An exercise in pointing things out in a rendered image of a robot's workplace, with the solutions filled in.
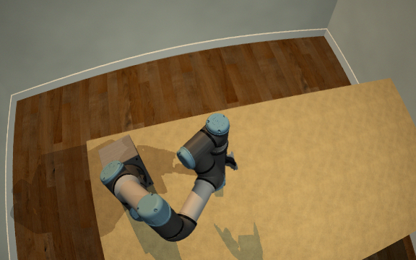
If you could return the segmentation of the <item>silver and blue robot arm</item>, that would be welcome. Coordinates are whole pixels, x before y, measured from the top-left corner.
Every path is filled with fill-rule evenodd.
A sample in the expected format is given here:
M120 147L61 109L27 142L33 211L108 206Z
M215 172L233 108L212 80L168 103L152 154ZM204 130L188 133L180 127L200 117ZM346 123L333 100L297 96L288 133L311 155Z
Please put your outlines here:
M221 152L226 148L229 129L228 118L213 113L206 125L177 151L181 163L198 175L179 213L160 195L148 192L147 177L138 165L124 165L114 160L103 168L100 180L129 210L134 220L144 221L167 241L181 241L194 231L211 194L225 186L225 153L211 155L210 152Z

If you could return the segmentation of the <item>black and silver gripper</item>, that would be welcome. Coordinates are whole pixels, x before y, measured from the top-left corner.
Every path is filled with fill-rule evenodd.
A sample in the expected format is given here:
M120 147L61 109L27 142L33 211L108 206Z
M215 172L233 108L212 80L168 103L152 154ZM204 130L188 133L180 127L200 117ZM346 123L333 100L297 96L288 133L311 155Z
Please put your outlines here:
M221 155L227 150L227 148L228 148L228 140L227 140L227 146L223 151L221 151L221 152L210 152L210 153L211 153L211 155ZM227 151L225 152L225 155L226 154L227 154ZM231 167L233 170L238 169L238 165L234 160L234 154L233 154L232 151L230 151L229 155L225 156L225 165L228 166L228 167Z

